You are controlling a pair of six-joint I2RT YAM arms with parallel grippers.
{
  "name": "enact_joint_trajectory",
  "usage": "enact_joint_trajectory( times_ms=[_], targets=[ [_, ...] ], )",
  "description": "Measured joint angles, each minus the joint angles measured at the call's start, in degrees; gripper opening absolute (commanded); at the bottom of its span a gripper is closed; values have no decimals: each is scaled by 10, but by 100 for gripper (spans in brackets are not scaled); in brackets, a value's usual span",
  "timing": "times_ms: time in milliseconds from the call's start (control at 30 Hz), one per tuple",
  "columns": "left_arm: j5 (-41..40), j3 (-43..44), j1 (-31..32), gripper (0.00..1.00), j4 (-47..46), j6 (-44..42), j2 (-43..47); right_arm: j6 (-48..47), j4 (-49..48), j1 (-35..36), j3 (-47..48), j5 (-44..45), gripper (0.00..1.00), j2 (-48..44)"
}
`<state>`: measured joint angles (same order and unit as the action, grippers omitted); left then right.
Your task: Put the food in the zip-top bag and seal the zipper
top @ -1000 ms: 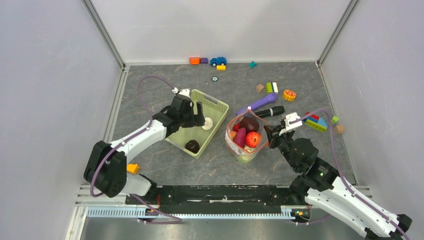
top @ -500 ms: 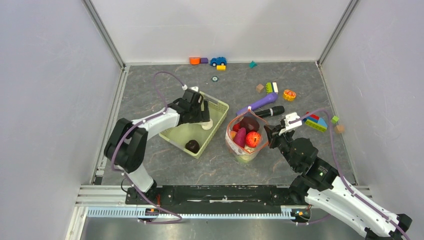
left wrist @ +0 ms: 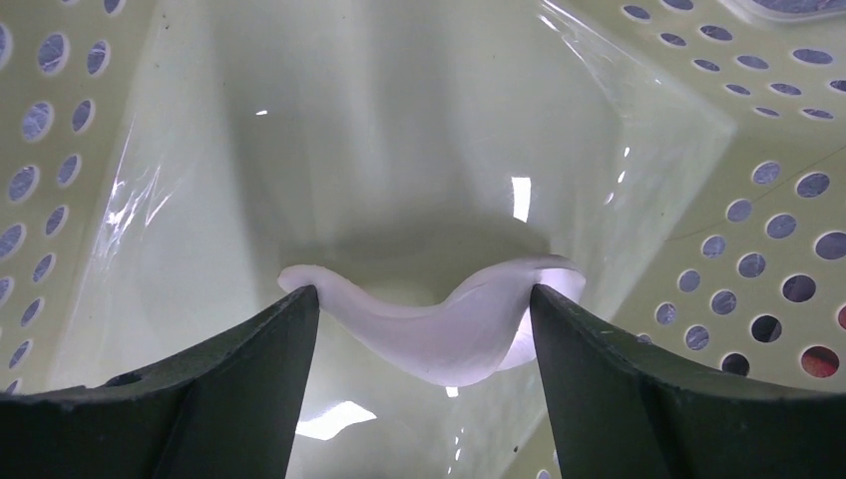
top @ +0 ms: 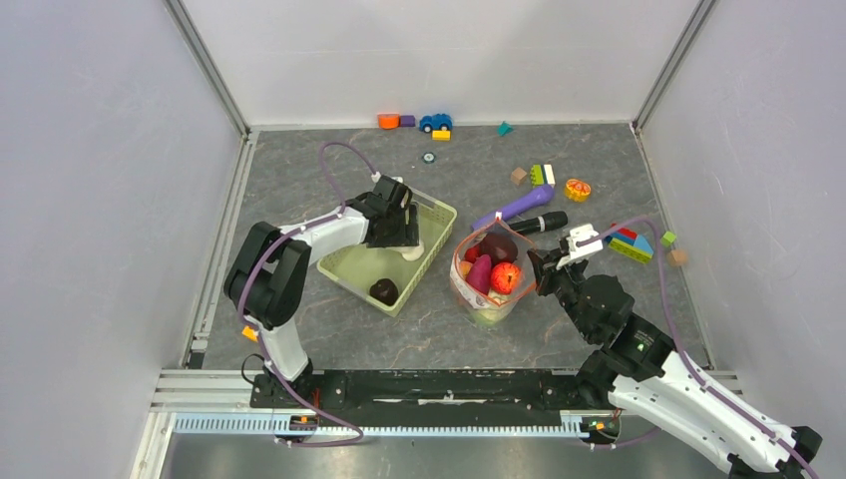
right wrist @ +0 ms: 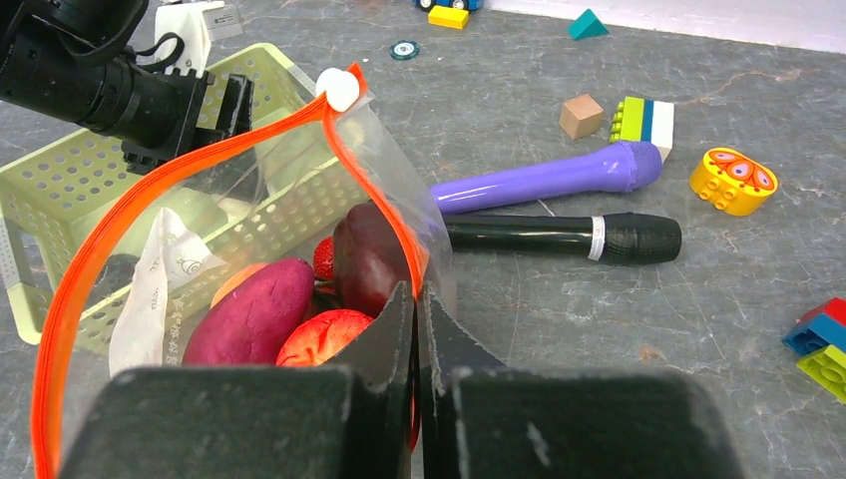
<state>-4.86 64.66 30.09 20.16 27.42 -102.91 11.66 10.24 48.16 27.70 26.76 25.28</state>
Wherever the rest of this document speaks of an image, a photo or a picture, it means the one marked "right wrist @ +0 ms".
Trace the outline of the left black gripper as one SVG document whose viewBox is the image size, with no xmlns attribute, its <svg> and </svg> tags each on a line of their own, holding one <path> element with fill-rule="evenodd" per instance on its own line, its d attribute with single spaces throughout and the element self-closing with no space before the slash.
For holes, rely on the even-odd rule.
<svg viewBox="0 0 846 479">
<path fill-rule="evenodd" d="M 146 175 L 186 153 L 245 133 L 251 128 L 253 82 L 242 74 L 223 81 L 222 100 L 211 127 L 200 125 L 203 103 L 216 76 L 195 70 L 152 74 L 124 69 L 122 94 L 129 103 L 121 116 L 123 159 L 130 173 Z"/>
</svg>

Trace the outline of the dark purple toy mangosteen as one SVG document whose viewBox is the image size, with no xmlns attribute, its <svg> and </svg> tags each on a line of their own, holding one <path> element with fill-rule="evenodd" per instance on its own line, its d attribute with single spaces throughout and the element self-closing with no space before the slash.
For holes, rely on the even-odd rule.
<svg viewBox="0 0 846 479">
<path fill-rule="evenodd" d="M 111 293 L 130 284 L 138 261 L 139 258 L 133 254 L 110 255 L 97 277 L 95 286 Z"/>
</svg>

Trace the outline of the purple toy sweet potato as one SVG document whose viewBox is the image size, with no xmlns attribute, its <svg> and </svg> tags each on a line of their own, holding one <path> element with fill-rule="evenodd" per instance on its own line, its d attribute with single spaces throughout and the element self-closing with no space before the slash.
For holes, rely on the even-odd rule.
<svg viewBox="0 0 846 479">
<path fill-rule="evenodd" d="M 184 365 L 272 364 L 309 309 L 315 275 L 299 257 L 255 272 L 196 326 Z"/>
</svg>

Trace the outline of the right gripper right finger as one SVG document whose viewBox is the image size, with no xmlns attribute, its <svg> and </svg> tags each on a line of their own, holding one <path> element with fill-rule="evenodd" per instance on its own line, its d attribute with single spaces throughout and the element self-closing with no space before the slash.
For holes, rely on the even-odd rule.
<svg viewBox="0 0 846 479">
<path fill-rule="evenodd" d="M 503 363 L 450 315 L 435 284 L 423 286 L 416 306 L 416 408 L 424 476 L 468 478 L 466 428 L 454 382 L 469 369 Z"/>
</svg>

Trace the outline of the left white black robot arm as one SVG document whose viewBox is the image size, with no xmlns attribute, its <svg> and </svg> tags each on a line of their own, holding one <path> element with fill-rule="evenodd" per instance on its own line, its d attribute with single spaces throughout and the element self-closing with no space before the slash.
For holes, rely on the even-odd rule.
<svg viewBox="0 0 846 479">
<path fill-rule="evenodd" d="M 130 44 L 146 1 L 4 1 L 1 99 L 121 140 L 129 172 L 145 175 L 250 130 L 253 83 L 230 76 L 212 128 L 199 126 L 215 76 L 211 43 L 242 31 L 223 1 L 166 1 L 155 43 Z"/>
</svg>

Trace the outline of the orange toy peach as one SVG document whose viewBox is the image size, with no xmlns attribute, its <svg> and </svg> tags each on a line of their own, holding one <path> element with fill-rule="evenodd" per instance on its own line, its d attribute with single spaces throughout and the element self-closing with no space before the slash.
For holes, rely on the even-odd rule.
<svg viewBox="0 0 846 479">
<path fill-rule="evenodd" d="M 223 298 L 225 298 L 236 287 L 242 284 L 250 276 L 260 271 L 267 266 L 266 262 L 258 262 L 250 264 L 240 271 L 236 272 L 229 279 L 227 279 L 220 288 L 215 292 L 211 299 L 210 308 L 214 308 Z"/>
</svg>

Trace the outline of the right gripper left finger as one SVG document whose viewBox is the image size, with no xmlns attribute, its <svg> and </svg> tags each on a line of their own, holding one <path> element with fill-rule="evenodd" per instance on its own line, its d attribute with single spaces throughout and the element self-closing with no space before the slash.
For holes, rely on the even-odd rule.
<svg viewBox="0 0 846 479">
<path fill-rule="evenodd" d="M 384 308 L 333 357 L 353 372 L 342 478 L 408 478 L 417 441 L 415 300 L 399 282 Z"/>
</svg>

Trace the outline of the red toy apple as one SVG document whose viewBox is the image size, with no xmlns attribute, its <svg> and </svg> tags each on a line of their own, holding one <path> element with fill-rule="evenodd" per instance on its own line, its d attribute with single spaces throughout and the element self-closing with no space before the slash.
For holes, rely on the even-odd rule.
<svg viewBox="0 0 846 479">
<path fill-rule="evenodd" d="M 330 309 L 298 326 L 279 351 L 275 365 L 317 366 L 334 357 L 374 318 L 353 309 Z"/>
</svg>

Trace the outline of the dark brown toy fruit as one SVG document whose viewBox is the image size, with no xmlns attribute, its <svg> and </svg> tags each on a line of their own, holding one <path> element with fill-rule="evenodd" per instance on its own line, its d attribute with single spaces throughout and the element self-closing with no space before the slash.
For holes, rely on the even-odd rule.
<svg viewBox="0 0 846 479">
<path fill-rule="evenodd" d="M 395 286 L 411 279 L 404 251 L 372 202 L 353 207 L 334 229 L 333 284 L 342 305 L 378 316 Z"/>
</svg>

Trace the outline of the light green plastic basket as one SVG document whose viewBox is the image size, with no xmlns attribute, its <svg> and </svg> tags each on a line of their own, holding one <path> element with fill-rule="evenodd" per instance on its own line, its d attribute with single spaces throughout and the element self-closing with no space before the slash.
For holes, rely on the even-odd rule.
<svg viewBox="0 0 846 479">
<path fill-rule="evenodd" d="M 75 132 L 1 170 L 1 271 L 17 332 L 26 343 L 40 341 L 54 292 L 95 229 L 120 229 L 106 261 L 117 253 L 140 257 L 157 214 L 168 209 L 222 260 L 211 270 L 195 268 L 171 291 L 165 345 L 176 350 L 230 274 L 307 250 L 365 200 L 316 122 L 174 185 L 130 173 L 117 140 Z M 95 286 L 98 275 L 82 304 L 76 345 L 104 353 L 131 284 L 108 293 Z"/>
</svg>

